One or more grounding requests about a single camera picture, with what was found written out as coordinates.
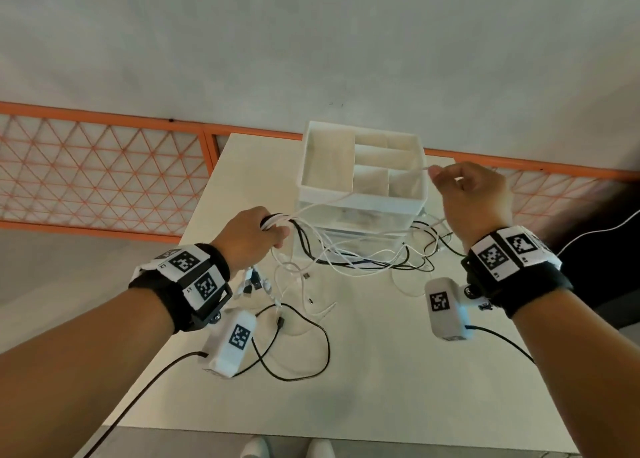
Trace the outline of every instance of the floor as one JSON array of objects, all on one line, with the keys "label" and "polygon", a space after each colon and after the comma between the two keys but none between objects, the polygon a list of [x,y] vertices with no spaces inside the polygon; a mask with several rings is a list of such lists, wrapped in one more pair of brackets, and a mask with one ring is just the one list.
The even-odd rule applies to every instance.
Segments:
[{"label": "floor", "polygon": [[[0,229],[0,352],[122,291],[133,268],[171,247],[157,242]],[[87,446],[104,431],[99,430]],[[236,458],[249,436],[121,427],[93,455]],[[275,458],[304,457],[308,438],[271,436]],[[338,458],[564,458],[540,451],[334,441]]]}]

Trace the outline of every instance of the forearm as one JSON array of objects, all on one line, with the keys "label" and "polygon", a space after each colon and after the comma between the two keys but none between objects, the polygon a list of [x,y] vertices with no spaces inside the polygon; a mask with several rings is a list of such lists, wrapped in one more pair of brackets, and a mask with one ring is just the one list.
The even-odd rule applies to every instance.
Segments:
[{"label": "forearm", "polygon": [[0,456],[73,456],[172,332],[155,293],[132,289],[0,355]]},{"label": "forearm", "polygon": [[564,290],[513,322],[585,458],[637,456],[640,349]]}]

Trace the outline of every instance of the white table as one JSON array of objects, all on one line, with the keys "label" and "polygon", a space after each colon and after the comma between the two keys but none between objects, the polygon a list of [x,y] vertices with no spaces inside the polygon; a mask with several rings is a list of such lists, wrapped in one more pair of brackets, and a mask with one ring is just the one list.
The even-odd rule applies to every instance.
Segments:
[{"label": "white table", "polygon": [[[298,141],[232,135],[182,243],[210,241],[227,220],[248,207],[292,211],[301,148]],[[452,160],[430,157],[429,162]],[[439,216],[442,200],[434,187],[430,189],[428,211]],[[262,266],[273,267],[270,259],[268,255]],[[433,258],[434,276],[463,281],[459,260],[448,251],[438,253]],[[482,333],[471,341],[438,340],[429,327],[426,300],[397,291],[390,272],[349,278],[330,268],[314,271],[321,276],[316,284],[338,301],[322,320],[332,343],[331,365],[322,376],[280,382],[258,365],[237,379],[224,380],[201,370],[196,358],[187,359],[156,382],[122,424],[576,451],[538,371],[515,349]],[[396,282],[404,288],[419,288],[426,276],[415,273],[398,272]],[[266,302],[241,300],[250,308]],[[470,318],[473,324],[492,328],[522,345],[502,311],[472,309]],[[273,330],[273,319],[260,317],[259,347],[264,348]],[[200,350],[205,339],[204,331],[173,336],[107,423],[164,365]],[[252,361],[252,349],[247,354],[245,361]],[[267,358],[285,375],[287,369],[314,372],[326,358],[324,338],[317,330],[302,336],[283,335]]]}]

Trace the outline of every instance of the white shoe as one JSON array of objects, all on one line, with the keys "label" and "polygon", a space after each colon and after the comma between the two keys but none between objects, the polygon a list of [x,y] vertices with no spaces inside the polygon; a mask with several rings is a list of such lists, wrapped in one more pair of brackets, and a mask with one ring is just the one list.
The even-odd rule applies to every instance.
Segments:
[{"label": "white shoe", "polygon": [[307,451],[307,458],[335,458],[331,441],[328,439],[312,439]]},{"label": "white shoe", "polygon": [[267,442],[260,436],[251,438],[240,453],[240,458],[270,458]]}]

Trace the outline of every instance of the white storage box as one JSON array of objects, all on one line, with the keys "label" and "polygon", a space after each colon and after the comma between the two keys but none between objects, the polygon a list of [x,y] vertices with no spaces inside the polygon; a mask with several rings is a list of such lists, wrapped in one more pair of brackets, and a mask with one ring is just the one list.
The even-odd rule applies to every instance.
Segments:
[{"label": "white storage box", "polygon": [[301,217],[364,233],[408,229],[427,200],[424,151],[416,135],[309,122],[298,173]]}]

